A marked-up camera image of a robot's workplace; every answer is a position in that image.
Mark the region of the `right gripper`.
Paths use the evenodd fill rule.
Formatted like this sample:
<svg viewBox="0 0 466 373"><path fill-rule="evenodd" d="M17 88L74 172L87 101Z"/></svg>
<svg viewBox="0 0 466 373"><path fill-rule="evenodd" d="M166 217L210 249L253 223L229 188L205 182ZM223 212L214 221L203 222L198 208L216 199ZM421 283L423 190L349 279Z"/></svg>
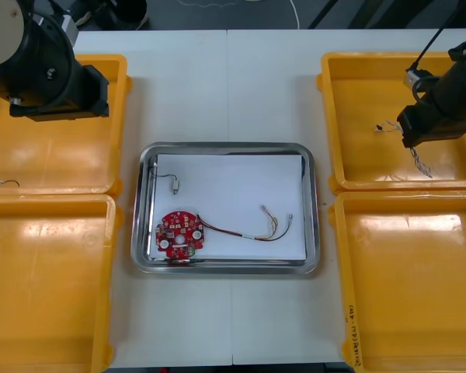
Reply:
<svg viewBox="0 0 466 373"><path fill-rule="evenodd" d="M402 143L414 148L428 141L454 140L466 134L466 119L443 115L433 106L406 106L397 118L402 129Z"/></svg>

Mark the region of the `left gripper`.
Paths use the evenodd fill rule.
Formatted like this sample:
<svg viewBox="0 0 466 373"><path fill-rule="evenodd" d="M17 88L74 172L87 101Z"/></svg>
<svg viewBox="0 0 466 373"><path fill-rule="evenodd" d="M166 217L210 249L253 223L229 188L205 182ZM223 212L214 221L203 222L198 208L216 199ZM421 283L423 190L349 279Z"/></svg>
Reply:
<svg viewBox="0 0 466 373"><path fill-rule="evenodd" d="M108 80L93 66L37 65L28 75L14 75L9 93L11 117L35 121L76 120L109 115Z"/></svg>

